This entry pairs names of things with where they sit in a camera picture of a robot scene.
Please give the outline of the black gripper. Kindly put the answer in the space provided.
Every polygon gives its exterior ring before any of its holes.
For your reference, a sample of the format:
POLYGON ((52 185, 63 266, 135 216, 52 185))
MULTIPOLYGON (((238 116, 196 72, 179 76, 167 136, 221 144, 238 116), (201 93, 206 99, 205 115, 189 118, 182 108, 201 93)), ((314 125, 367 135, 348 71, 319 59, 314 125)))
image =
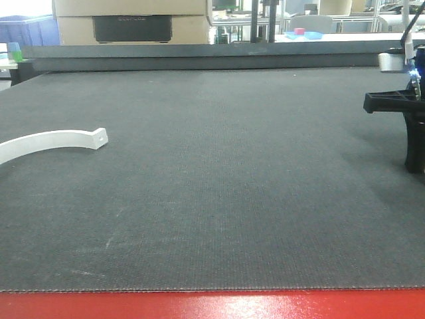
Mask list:
POLYGON ((363 109, 368 113, 404 113, 407 151, 404 165, 409 173, 424 173, 424 101, 412 90, 366 93, 363 109))

